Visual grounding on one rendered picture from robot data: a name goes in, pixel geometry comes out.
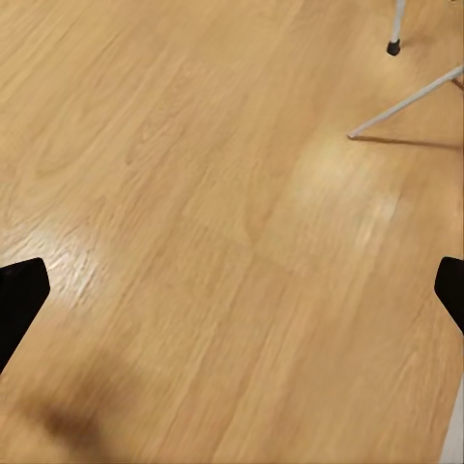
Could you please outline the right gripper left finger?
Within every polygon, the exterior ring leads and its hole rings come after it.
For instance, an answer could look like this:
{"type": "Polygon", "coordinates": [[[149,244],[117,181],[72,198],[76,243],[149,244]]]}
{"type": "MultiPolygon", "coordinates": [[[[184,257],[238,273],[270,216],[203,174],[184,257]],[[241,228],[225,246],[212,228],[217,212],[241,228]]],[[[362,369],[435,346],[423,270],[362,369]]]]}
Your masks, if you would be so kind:
{"type": "Polygon", "coordinates": [[[0,268],[0,372],[50,295],[41,257],[0,268]]]}

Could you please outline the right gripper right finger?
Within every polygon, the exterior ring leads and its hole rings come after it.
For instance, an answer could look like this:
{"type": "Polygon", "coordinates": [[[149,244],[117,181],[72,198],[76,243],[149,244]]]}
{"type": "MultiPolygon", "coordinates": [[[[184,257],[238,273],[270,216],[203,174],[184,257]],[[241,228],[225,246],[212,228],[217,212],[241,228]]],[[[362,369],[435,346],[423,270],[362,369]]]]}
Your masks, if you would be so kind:
{"type": "Polygon", "coordinates": [[[443,257],[434,288],[456,327],[464,333],[464,260],[443,257]]]}

